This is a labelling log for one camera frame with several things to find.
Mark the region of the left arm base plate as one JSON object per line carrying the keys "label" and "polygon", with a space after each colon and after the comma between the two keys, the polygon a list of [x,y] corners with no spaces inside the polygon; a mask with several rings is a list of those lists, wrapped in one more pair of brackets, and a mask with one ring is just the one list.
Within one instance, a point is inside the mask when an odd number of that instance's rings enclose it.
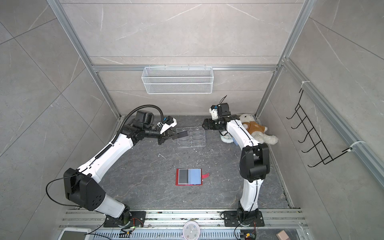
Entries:
{"label": "left arm base plate", "polygon": [[146,219],[146,211],[133,211],[123,213],[119,218],[107,215],[104,228],[129,228],[143,226]]}

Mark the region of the grey credit card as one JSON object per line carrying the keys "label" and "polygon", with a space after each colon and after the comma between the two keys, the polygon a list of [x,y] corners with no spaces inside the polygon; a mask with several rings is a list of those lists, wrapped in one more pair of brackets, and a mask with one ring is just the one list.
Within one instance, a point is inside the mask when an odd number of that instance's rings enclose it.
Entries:
{"label": "grey credit card", "polygon": [[177,171],[177,185],[188,185],[189,184],[189,170],[178,169]]}

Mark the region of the clear acrylic organizer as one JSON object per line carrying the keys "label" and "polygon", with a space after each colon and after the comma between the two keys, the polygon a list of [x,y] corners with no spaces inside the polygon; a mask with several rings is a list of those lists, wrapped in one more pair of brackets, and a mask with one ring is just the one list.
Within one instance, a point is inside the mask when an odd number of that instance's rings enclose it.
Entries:
{"label": "clear acrylic organizer", "polygon": [[177,132],[187,131],[188,135],[177,139],[178,149],[206,146],[206,131],[202,127],[177,128]]}

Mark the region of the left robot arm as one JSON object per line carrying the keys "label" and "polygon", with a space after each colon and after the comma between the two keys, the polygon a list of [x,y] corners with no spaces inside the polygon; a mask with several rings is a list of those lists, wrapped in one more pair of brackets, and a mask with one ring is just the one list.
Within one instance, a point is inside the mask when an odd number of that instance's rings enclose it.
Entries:
{"label": "left robot arm", "polygon": [[176,132],[177,120],[171,116],[161,116],[154,124],[151,112],[139,110],[134,119],[124,122],[114,138],[93,158],[77,169],[65,171],[65,197],[71,207],[82,207],[88,211],[105,214],[123,224],[130,217],[130,208],[108,196],[100,186],[100,181],[115,162],[135,144],[145,138],[157,139],[161,145],[168,139],[188,136],[187,131]]}

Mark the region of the blue credit card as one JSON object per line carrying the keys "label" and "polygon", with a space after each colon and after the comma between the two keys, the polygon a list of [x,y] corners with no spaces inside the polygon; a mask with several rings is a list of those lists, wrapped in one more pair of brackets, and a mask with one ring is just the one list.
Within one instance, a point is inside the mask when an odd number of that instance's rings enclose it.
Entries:
{"label": "blue credit card", "polygon": [[189,169],[189,185],[202,185],[202,169]]}

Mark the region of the red card holder wallet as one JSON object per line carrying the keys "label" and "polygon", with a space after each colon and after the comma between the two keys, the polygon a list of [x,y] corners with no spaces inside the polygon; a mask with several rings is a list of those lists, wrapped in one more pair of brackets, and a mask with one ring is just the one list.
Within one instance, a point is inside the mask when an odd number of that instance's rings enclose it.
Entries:
{"label": "red card holder wallet", "polygon": [[177,169],[176,186],[201,186],[203,180],[210,176],[209,173],[203,174],[202,169]]}

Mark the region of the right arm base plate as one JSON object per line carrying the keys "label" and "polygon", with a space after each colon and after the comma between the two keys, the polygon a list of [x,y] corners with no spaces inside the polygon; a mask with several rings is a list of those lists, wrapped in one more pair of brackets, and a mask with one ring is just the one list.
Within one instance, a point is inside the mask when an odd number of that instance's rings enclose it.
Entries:
{"label": "right arm base plate", "polygon": [[265,222],[263,214],[259,210],[242,212],[240,209],[236,211],[224,211],[221,213],[221,218],[224,220],[226,227],[264,227]]}

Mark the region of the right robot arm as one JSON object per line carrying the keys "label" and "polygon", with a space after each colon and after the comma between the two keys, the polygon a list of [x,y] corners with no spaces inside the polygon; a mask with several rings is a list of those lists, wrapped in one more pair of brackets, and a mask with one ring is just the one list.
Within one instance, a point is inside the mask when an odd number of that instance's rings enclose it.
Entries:
{"label": "right robot arm", "polygon": [[258,199],[264,179],[270,173],[269,147],[264,140],[255,139],[252,135],[258,129],[252,115],[232,115],[227,103],[212,105],[209,112],[212,117],[204,120],[203,129],[231,137],[242,150],[239,172],[244,179],[243,193],[236,217],[232,218],[228,211],[223,212],[225,225],[248,226],[256,222],[257,226],[263,226]]}

